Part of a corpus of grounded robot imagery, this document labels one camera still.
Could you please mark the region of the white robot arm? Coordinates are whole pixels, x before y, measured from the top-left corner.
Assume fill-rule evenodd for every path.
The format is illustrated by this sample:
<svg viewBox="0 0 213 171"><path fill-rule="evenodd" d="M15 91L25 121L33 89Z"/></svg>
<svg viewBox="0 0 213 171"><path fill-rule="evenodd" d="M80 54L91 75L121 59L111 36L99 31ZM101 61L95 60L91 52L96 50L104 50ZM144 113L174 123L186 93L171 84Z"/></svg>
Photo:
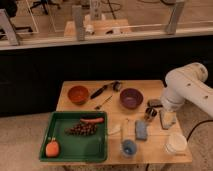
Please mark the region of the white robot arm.
<svg viewBox="0 0 213 171"><path fill-rule="evenodd" d="M208 70L201 63L191 63L169 71L161 103L167 111L177 111L186 100L213 117L213 88L205 84Z"/></svg>

